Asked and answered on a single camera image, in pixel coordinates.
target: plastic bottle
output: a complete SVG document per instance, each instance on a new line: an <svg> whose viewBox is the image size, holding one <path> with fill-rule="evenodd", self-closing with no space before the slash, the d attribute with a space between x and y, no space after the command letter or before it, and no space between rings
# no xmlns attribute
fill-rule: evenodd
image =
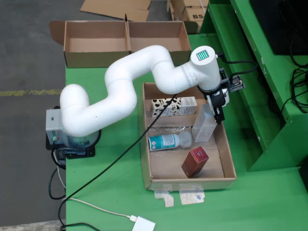
<svg viewBox="0 0 308 231"><path fill-rule="evenodd" d="M191 144L192 144L192 135L188 131L183 131L179 135L168 134L168 135L149 137L150 151L176 148L178 146L186 148L190 147Z"/></svg>

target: green workbench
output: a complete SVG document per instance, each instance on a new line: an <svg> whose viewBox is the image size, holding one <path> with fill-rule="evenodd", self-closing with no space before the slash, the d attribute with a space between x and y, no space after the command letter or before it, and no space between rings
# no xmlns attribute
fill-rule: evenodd
<svg viewBox="0 0 308 231"><path fill-rule="evenodd" d="M189 36L192 49L222 47L217 34ZM220 67L228 66L219 63ZM83 86L95 103L107 96L104 84L106 68L66 69L66 84ZM153 82L152 74L134 80L137 95L143 82ZM226 230L289 231L308 227L308 194L296 167L247 172L259 157L261 147L240 93L230 94L224 108L226 128L238 179L226 190L205 191L205 202L181 205L178 192L171 192L174 207L165 207L153 191L143 185L140 146L137 144L100 178L75 198L117 213L135 215L156 222L156 231ZM102 130L93 158L67 160L66 194L88 182L139 137L138 109L132 115ZM102 231L129 231L129 219L104 213L76 201L66 203L66 222L86 222ZM91 230L86 227L69 231Z"/></svg>

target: small red package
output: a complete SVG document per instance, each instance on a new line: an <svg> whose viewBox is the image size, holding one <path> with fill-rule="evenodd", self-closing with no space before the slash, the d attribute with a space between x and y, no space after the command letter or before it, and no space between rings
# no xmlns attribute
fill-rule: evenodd
<svg viewBox="0 0 308 231"><path fill-rule="evenodd" d="M182 169L188 178L198 174L208 160L208 155L202 147L191 150L182 165Z"/></svg>

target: white plug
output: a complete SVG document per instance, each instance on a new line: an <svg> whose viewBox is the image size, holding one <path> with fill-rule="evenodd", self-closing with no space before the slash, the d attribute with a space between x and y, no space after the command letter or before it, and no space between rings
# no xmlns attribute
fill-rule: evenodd
<svg viewBox="0 0 308 231"><path fill-rule="evenodd" d="M130 216L130 220L134 221L135 216ZM132 231L153 231L155 223L142 217L137 217Z"/></svg>

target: concrete floor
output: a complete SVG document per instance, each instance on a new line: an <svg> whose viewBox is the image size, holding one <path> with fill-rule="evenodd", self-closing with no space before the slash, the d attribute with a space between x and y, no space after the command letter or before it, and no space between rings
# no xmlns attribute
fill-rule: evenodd
<svg viewBox="0 0 308 231"><path fill-rule="evenodd" d="M45 149L45 111L59 104L65 63L48 22L116 20L80 12L82 3L0 0L0 227L57 220L59 201L48 196L55 165ZM149 10L148 21L171 20L166 0L153 0ZM52 191L64 193L57 177Z"/></svg>

